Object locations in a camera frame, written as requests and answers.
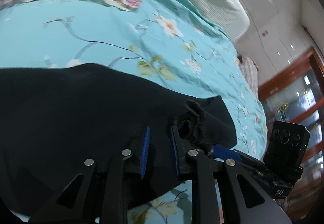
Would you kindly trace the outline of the black pants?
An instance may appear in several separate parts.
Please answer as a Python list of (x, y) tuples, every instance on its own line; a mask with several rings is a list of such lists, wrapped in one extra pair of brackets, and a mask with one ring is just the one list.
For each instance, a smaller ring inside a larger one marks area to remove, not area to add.
[(110, 158), (150, 130), (144, 176), (127, 180), (129, 208), (180, 185), (171, 160), (171, 127), (209, 153), (233, 148), (236, 129), (219, 96), (195, 98), (144, 78), (97, 64), (66, 69), (1, 70), (1, 198), (33, 215), (85, 160), (98, 175), (94, 201), (104, 192)]

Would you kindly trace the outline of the wooden glass cabinet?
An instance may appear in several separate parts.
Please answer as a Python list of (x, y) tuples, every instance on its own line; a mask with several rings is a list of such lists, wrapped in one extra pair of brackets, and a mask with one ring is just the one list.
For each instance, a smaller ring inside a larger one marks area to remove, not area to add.
[(279, 120), (301, 124), (310, 132), (304, 172), (290, 195), (278, 201), (292, 220), (301, 220), (323, 192), (323, 60), (315, 48), (261, 85), (259, 100), (268, 129)]

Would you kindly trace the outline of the plaid cloth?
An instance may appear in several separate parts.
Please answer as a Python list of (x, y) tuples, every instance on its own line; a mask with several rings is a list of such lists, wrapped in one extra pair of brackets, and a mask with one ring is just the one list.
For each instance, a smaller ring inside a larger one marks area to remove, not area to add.
[(256, 63), (249, 57), (238, 55), (239, 68), (252, 93), (258, 98), (258, 72)]

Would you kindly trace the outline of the turquoise floral bed sheet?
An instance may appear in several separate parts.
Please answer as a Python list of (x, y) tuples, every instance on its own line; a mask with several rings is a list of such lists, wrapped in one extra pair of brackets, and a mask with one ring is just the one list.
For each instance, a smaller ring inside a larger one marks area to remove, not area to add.
[[(187, 0), (142, 0), (127, 12), (90, 1), (50, 0), (1, 11), (2, 69), (97, 64), (195, 98), (222, 98), (234, 146), (255, 158), (266, 147), (265, 114), (219, 26)], [(1, 198), (1, 223), (20, 221)]]

